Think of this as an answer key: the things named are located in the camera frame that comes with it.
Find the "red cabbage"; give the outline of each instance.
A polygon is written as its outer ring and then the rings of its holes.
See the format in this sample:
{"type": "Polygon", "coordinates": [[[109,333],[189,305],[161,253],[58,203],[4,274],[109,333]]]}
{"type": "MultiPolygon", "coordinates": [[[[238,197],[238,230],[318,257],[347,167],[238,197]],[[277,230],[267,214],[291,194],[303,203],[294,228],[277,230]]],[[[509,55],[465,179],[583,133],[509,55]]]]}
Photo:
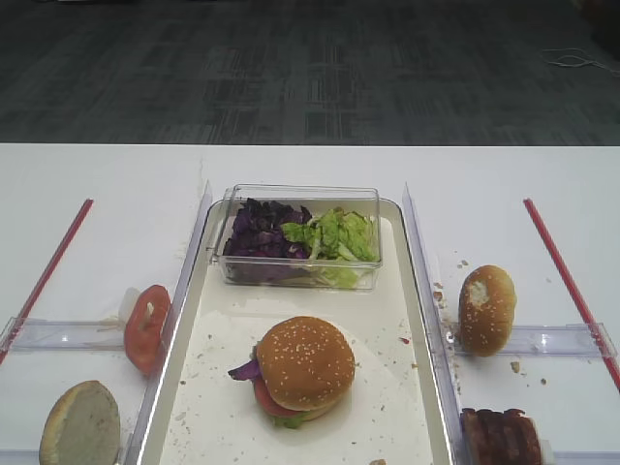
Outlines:
{"type": "Polygon", "coordinates": [[[229,376],[236,381],[247,381],[259,378],[261,376],[259,361],[253,358],[246,364],[229,371],[229,376]]]}
{"type": "Polygon", "coordinates": [[[280,229],[286,223],[303,225],[312,215],[302,206],[299,211],[279,201],[248,199],[237,211],[232,236],[224,245],[224,255],[234,257],[269,257],[272,259],[307,259],[301,244],[287,240],[280,229]]]}

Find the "green lettuce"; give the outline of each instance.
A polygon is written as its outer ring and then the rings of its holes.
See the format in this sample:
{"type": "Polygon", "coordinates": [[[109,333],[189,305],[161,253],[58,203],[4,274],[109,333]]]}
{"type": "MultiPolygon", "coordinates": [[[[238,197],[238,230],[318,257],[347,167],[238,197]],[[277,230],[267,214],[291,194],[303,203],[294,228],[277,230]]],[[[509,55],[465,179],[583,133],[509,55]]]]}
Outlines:
{"type": "MultiPolygon", "coordinates": [[[[287,240],[302,244],[311,260],[376,262],[379,259],[376,225],[354,211],[345,213],[340,207],[332,208],[306,224],[285,223],[281,228],[287,240]]],[[[353,288],[358,276],[348,268],[326,266],[320,272],[320,279],[332,286],[353,288]]]]}

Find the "tomato slice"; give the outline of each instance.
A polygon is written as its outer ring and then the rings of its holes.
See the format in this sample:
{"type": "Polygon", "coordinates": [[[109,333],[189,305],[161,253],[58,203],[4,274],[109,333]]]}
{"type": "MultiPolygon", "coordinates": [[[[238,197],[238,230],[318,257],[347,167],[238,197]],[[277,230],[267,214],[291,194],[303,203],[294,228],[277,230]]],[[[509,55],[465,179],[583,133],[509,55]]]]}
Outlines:
{"type": "Polygon", "coordinates": [[[162,327],[171,308],[166,288],[154,285],[140,294],[129,322],[125,326],[124,342],[127,358],[144,375],[155,368],[162,341],[162,327]]]}
{"type": "Polygon", "coordinates": [[[263,378],[255,378],[252,380],[252,384],[254,385],[254,395],[256,396],[256,400],[271,416],[288,418],[294,417],[295,415],[299,415],[301,413],[297,410],[285,409],[279,404],[276,404],[275,400],[271,398],[263,378]]]}

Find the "cable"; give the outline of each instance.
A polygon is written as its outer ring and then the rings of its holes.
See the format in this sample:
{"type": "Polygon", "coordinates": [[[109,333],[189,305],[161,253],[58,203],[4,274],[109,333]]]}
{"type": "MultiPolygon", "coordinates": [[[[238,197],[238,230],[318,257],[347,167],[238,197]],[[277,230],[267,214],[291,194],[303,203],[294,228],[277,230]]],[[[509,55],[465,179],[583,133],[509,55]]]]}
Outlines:
{"type": "Polygon", "coordinates": [[[596,66],[597,68],[602,68],[609,71],[611,75],[615,78],[620,78],[620,70],[612,70],[607,65],[604,65],[600,61],[597,61],[592,55],[588,54],[587,51],[584,51],[581,48],[546,48],[544,50],[541,50],[541,59],[548,65],[555,65],[561,68],[582,68],[584,66],[596,66]],[[581,53],[581,56],[579,56],[578,54],[572,54],[571,51],[581,53]],[[563,52],[565,54],[553,60],[549,60],[544,56],[545,53],[558,52],[563,52]]]}

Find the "bun half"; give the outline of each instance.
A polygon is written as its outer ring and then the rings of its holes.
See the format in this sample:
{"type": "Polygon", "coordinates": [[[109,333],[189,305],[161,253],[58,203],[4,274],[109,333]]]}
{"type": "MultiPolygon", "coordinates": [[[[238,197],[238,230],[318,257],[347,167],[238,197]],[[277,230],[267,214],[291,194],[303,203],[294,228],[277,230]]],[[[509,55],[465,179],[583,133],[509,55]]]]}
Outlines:
{"type": "Polygon", "coordinates": [[[458,302],[463,349],[479,357],[501,351],[511,337],[515,306],[514,284],[506,271],[492,264],[475,269],[465,279],[458,302]]]}
{"type": "Polygon", "coordinates": [[[41,465],[111,465],[120,448],[120,417],[114,397],[98,381],[65,392],[47,417],[41,465]]]}

